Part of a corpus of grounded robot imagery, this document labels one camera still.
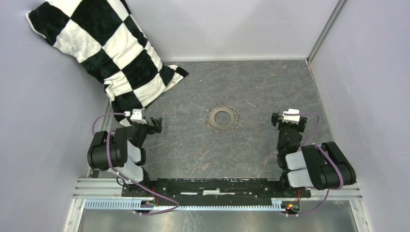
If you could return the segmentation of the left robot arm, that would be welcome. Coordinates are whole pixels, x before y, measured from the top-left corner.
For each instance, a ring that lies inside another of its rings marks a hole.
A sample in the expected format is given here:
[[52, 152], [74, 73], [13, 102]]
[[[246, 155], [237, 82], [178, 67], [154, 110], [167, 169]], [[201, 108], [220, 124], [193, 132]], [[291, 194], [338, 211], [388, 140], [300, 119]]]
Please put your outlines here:
[[97, 132], [88, 149], [88, 164], [92, 169], [115, 174], [126, 184], [134, 184], [134, 192], [146, 197], [152, 191], [152, 184], [143, 168], [146, 162], [143, 143], [148, 135], [161, 131], [162, 118], [151, 117], [147, 124], [132, 122], [129, 126], [115, 129], [112, 134]]

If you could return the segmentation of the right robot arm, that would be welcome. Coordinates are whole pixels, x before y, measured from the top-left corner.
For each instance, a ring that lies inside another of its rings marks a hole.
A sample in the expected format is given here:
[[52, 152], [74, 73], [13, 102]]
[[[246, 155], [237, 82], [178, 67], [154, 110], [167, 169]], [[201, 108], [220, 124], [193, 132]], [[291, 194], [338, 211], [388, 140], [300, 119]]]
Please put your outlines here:
[[302, 140], [306, 116], [296, 109], [271, 116], [278, 128], [277, 163], [283, 170], [280, 193], [292, 197], [300, 188], [341, 189], [355, 184], [356, 172], [334, 141], [309, 145]]

